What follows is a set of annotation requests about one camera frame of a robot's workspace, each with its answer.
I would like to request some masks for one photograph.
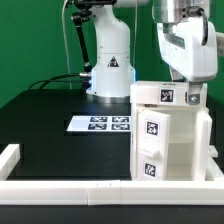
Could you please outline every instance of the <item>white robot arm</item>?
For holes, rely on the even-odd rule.
[[[200,103],[203,82],[217,73],[216,33],[210,0],[154,0],[162,59],[170,66],[173,81],[189,82],[188,104]]]
[[[148,2],[138,0],[137,5]],[[82,17],[73,16],[77,30],[90,17],[96,28],[97,64],[92,70],[85,46],[82,47],[87,72],[91,70],[92,74],[88,98],[105,103],[129,102],[130,85],[135,81],[135,70],[130,64],[130,30],[114,16],[112,7],[135,7],[136,0],[75,0],[74,3]]]

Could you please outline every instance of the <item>cable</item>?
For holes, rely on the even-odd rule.
[[[71,74],[70,56],[69,56],[66,25],[65,25],[65,8],[69,1],[70,0],[65,0],[63,8],[62,8],[62,28],[63,28],[64,45],[65,45],[65,52],[66,52],[66,59],[67,59],[67,69],[68,69],[68,74]]]
[[[202,39],[202,46],[205,46],[208,42],[208,18],[204,12],[204,9],[200,8],[199,6],[192,6],[187,9],[187,15],[189,17],[197,17],[202,16],[203,18],[203,39]]]
[[[46,82],[46,81],[49,81],[49,80],[40,80],[40,81],[37,81],[37,82],[33,83],[32,85],[30,85],[30,87],[28,88],[28,90],[31,90],[33,86],[35,86],[35,85],[37,85],[37,84],[39,84],[39,83],[42,83],[42,82]],[[61,81],[61,80],[51,80],[50,82],[87,83],[87,82],[83,82],[83,81],[70,81],[70,80],[69,80],[69,81],[66,81],[66,80],[64,80],[64,81]]]
[[[44,82],[39,89],[43,89],[46,85],[48,85],[51,81],[54,81],[54,80],[58,80],[58,79],[64,79],[64,78],[70,78],[70,81],[72,82],[72,77],[75,77],[75,76],[79,76],[78,73],[76,74],[66,74],[66,75],[59,75],[59,76],[55,76],[51,79],[48,79],[46,80],[46,82]]]
[[[135,37],[133,47],[133,67],[136,66],[136,43],[137,43],[137,30],[138,30],[138,0],[135,1]]]
[[[199,10],[200,15],[203,17],[204,34],[202,39],[202,45],[205,46],[208,42],[208,18],[203,9]]]

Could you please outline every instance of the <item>black table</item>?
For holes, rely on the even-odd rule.
[[[130,133],[68,133],[73,115],[130,115],[77,90],[25,91],[0,110],[1,148],[21,144],[9,180],[129,180]],[[224,223],[224,206],[0,206],[0,223]]]

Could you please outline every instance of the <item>background wall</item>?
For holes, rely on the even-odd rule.
[[[63,43],[61,9],[64,0],[13,0],[0,3],[0,107],[26,90],[33,82],[67,73]],[[213,0],[211,20],[218,32],[224,32],[224,1]],[[156,26],[151,16],[152,1],[139,9],[136,70],[139,80],[170,80],[168,66],[161,61]],[[83,63],[77,35],[66,10],[66,26],[71,53],[72,72],[82,71]],[[134,9],[116,9],[134,35]],[[93,23],[84,24],[90,60],[96,62]],[[209,95],[224,104],[224,59],[219,58],[219,73],[209,82]],[[51,84],[49,88],[68,88],[68,84]]]

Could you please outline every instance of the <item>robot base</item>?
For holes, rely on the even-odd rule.
[[[93,100],[96,102],[100,102],[100,103],[111,103],[111,104],[115,104],[115,103],[129,103],[130,102],[130,96],[126,96],[126,97],[102,97],[102,96],[97,96],[94,95],[92,93],[88,93],[87,91],[87,99],[88,100]]]

